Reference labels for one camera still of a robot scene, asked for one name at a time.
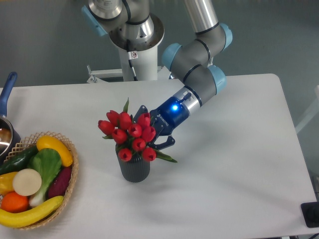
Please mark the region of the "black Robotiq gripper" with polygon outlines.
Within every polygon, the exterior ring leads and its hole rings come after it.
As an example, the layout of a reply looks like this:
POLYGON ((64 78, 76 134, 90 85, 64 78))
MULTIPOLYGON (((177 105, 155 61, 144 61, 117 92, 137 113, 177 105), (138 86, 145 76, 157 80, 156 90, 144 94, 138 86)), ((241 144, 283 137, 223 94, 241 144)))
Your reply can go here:
MULTIPOLYGON (((175 139, 170 134, 200 107, 201 99, 197 93, 191 87, 182 87, 159 107, 150 111, 156 135, 147 146, 156 150, 173 146, 175 139)), ((146 106, 141 105, 133 117, 133 122, 137 123, 140 116, 148 113, 146 106)))

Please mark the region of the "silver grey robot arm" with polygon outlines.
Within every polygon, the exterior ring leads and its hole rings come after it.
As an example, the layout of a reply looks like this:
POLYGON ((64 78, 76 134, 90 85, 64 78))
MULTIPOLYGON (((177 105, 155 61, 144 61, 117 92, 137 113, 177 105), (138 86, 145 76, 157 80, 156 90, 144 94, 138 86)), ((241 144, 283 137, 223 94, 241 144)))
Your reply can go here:
MULTIPOLYGON (((161 144, 150 142, 157 150, 172 146, 172 131, 226 86, 225 74, 212 59, 231 44, 231 30, 218 21, 212 1, 186 0, 184 6, 195 39, 185 46, 171 44, 162 54, 162 64, 183 87, 151 111, 156 137, 167 137, 161 144)), ((150 12, 149 1, 90 0, 82 14, 98 35, 109 35, 117 47, 125 81, 158 78, 158 45, 164 26, 150 12)))

